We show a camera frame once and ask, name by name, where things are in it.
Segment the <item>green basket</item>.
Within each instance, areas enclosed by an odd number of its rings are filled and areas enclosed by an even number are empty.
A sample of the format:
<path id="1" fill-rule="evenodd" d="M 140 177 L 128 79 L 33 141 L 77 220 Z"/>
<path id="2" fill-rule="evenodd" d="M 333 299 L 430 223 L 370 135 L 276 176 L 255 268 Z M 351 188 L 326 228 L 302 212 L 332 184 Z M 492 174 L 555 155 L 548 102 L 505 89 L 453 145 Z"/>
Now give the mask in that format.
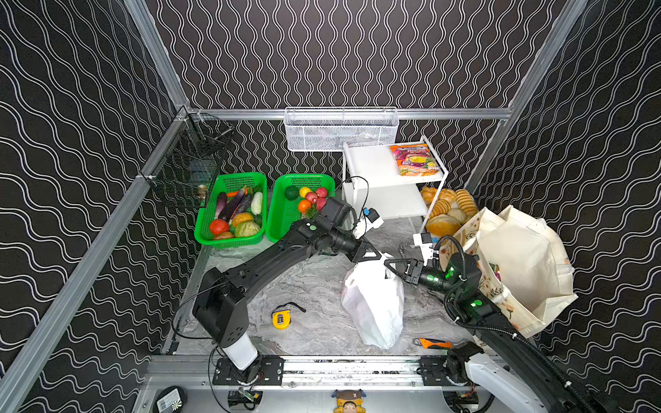
<path id="1" fill-rule="evenodd" d="M 294 186 L 297 189 L 307 187 L 312 190 L 326 188 L 333 192 L 336 188 L 332 177 L 324 174 L 288 174 L 275 181 L 270 201 L 268 222 L 265 227 L 269 241 L 279 241 L 290 229 L 292 223 L 301 219 L 298 205 L 302 198 L 298 195 L 294 200 L 286 196 L 286 189 Z"/>
<path id="2" fill-rule="evenodd" d="M 214 237 L 209 225 L 215 220 L 216 198 L 220 192 L 227 194 L 227 205 L 219 219 L 230 225 L 230 232 Z M 267 178 L 261 173 L 246 172 L 216 177 L 208 203 L 198 213 L 196 240 L 218 250 L 258 244 L 265 234 L 267 201 Z"/>

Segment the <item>white plastic grocery bag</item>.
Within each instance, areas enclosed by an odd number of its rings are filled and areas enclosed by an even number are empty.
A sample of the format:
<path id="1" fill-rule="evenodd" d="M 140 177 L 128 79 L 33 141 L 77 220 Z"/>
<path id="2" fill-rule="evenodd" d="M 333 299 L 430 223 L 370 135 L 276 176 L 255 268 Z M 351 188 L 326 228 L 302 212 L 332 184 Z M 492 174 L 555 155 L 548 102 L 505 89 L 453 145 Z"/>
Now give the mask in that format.
<path id="1" fill-rule="evenodd" d="M 392 256 L 358 263 L 344 279 L 343 308 L 349 313 L 361 340 L 379 349 L 392 348 L 404 326 L 404 286 L 385 265 Z"/>

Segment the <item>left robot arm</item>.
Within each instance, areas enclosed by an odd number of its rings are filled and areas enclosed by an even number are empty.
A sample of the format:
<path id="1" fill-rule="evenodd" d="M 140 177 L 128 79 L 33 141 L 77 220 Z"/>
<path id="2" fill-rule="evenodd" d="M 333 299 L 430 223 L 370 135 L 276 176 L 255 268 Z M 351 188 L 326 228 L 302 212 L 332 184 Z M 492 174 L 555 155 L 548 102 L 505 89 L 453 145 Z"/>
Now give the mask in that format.
<path id="1" fill-rule="evenodd" d="M 192 314 L 223 351 L 232 366 L 248 376 L 256 374 L 260 355 L 247 333 L 248 304 L 272 280 L 324 250 L 344 254 L 351 263 L 378 261 L 380 252 L 366 237 L 342 228 L 353 208 L 331 198 L 314 219 L 292 223 L 272 246 L 239 266 L 203 275 Z"/>

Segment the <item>white two-tier shelf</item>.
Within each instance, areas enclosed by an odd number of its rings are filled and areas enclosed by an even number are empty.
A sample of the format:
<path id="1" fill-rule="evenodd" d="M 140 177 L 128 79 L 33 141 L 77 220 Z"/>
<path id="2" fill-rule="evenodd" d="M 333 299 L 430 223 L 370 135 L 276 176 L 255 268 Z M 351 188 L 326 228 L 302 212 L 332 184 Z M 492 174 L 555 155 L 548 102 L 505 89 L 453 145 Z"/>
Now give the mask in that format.
<path id="1" fill-rule="evenodd" d="M 418 141 L 428 146 L 440 170 L 434 175 L 403 177 L 400 175 L 391 146 L 349 146 L 343 148 L 342 197 L 354 208 L 375 209 L 385 220 L 420 217 L 417 232 L 424 232 L 432 208 L 420 194 L 421 184 L 436 184 L 441 189 L 449 169 L 426 136 Z"/>

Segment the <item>white bread tray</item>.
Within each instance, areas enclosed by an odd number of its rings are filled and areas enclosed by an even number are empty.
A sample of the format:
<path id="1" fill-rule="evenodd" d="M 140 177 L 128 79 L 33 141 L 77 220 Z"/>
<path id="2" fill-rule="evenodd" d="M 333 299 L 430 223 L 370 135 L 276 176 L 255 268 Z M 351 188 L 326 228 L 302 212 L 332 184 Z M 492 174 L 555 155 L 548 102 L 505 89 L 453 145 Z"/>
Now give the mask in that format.
<path id="1" fill-rule="evenodd" d="M 454 235 L 479 211 L 473 195 L 466 189 L 423 187 L 420 194 L 428 208 L 423 228 L 433 237 Z"/>

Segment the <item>cream canvas tote bag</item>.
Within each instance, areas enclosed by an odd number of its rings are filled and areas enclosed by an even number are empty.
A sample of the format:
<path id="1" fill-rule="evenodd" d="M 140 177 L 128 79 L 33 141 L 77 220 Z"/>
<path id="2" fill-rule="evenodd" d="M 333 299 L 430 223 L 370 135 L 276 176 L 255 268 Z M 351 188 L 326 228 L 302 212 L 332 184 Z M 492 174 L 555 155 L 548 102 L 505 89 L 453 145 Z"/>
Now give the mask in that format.
<path id="1" fill-rule="evenodd" d="M 545 220 L 513 206 L 499 214 L 483 208 L 454 237 L 479 257 L 480 291 L 524 337 L 578 299 L 566 248 Z"/>

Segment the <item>large round bread loaf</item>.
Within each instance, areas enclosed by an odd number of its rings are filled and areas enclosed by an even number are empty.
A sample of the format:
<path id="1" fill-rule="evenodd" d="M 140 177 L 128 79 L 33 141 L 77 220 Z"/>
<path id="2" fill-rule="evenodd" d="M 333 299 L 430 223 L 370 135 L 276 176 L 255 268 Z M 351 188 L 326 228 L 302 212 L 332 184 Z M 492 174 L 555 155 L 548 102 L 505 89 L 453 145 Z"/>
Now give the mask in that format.
<path id="1" fill-rule="evenodd" d="M 462 227 L 462 223 L 447 214 L 440 214 L 428 220 L 425 228 L 435 237 L 453 236 Z"/>

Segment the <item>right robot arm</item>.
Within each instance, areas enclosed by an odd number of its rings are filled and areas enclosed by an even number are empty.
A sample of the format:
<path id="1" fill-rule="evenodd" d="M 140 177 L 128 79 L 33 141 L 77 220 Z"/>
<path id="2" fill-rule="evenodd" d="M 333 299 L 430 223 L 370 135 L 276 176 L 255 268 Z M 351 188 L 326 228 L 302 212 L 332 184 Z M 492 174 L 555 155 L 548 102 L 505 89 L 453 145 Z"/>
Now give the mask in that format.
<path id="1" fill-rule="evenodd" d="M 455 385 L 478 385 L 514 412 L 616 412 L 609 395 L 572 380 L 532 342 L 519 334 L 501 309 L 480 291 L 479 260 L 465 252 L 446 266 L 410 259 L 387 259 L 387 269 L 404 282 L 441 296 L 452 321 L 479 343 L 449 349 L 440 368 L 421 367 L 424 378 L 441 372 Z"/>

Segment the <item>orange fruit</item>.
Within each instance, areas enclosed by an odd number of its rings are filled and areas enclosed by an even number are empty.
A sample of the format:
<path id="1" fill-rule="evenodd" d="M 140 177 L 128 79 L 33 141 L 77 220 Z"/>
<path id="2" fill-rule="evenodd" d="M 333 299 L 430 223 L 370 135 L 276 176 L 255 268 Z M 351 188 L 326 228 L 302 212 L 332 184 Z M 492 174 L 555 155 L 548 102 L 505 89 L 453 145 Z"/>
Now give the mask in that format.
<path id="1" fill-rule="evenodd" d="M 299 205 L 298 205 L 298 211 L 302 214 L 307 213 L 310 208 L 313 206 L 311 201 L 308 201 L 307 199 L 301 200 Z"/>

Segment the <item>orange snack bag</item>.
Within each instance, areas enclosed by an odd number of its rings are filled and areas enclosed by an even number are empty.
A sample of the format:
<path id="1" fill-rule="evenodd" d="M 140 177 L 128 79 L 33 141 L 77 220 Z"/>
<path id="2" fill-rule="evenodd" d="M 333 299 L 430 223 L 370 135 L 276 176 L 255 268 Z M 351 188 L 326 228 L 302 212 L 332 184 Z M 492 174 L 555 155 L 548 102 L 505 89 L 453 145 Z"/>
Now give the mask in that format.
<path id="1" fill-rule="evenodd" d="M 439 162 L 425 143 L 391 146 L 401 177 L 428 177 L 441 172 Z"/>

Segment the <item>red tomato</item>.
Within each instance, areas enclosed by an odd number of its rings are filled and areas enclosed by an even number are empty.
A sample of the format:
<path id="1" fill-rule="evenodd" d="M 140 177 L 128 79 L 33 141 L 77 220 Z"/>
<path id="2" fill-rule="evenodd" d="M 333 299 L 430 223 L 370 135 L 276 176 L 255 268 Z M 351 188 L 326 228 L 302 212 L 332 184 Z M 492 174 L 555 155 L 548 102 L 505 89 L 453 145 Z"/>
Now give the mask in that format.
<path id="1" fill-rule="evenodd" d="M 209 225 L 209 230 L 214 237 L 220 236 L 225 232 L 230 232 L 230 225 L 225 220 L 213 220 Z"/>

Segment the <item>yellow tape measure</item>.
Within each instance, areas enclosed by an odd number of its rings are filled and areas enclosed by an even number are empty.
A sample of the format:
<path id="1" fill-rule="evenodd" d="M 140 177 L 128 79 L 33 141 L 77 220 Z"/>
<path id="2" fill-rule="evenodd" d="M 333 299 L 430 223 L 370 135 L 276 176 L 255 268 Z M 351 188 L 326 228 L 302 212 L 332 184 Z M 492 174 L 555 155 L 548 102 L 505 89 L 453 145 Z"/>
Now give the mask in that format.
<path id="1" fill-rule="evenodd" d="M 277 306 L 274 311 L 271 313 L 272 325 L 277 330 L 287 330 L 291 324 L 291 311 L 292 309 L 298 309 L 302 313 L 306 312 L 306 309 L 297 303 L 290 301 L 283 305 Z"/>

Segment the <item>purple eggplant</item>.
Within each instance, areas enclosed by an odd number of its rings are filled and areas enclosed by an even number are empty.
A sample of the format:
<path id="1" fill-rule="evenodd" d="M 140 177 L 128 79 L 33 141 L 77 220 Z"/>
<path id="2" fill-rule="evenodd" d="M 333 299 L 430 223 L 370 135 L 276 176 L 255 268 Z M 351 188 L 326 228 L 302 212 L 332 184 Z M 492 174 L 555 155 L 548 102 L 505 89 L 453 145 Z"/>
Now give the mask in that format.
<path id="1" fill-rule="evenodd" d="M 216 209 L 214 213 L 214 218 L 218 220 L 222 214 L 225 206 L 227 205 L 227 194 L 225 192 L 220 192 L 216 198 Z"/>

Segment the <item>cartoon figure toy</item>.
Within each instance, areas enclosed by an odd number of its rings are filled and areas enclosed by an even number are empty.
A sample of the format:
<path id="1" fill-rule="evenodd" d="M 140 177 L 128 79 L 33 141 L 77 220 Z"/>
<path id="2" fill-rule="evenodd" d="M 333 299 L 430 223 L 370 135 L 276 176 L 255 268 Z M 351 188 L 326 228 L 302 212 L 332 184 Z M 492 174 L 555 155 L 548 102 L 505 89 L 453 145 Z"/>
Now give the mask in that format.
<path id="1" fill-rule="evenodd" d="M 366 393 L 363 390 L 335 390 L 332 397 L 336 401 L 334 413 L 365 413 L 363 399 Z"/>

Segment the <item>right green basket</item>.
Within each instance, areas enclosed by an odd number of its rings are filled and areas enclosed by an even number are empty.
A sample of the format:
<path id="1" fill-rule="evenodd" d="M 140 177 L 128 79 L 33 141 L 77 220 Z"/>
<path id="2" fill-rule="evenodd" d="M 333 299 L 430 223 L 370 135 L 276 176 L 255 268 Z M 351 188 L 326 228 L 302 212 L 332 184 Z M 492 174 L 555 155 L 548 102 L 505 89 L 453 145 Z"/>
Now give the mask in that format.
<path id="1" fill-rule="evenodd" d="M 294 200 L 286 196 L 286 189 L 294 186 L 297 189 L 307 187 L 312 190 L 326 188 L 333 192 L 336 188 L 332 177 L 324 174 L 288 174 L 275 181 L 270 201 L 268 222 L 265 227 L 269 241 L 279 241 L 290 229 L 292 223 L 301 219 L 298 205 L 302 198 L 298 195 Z"/>

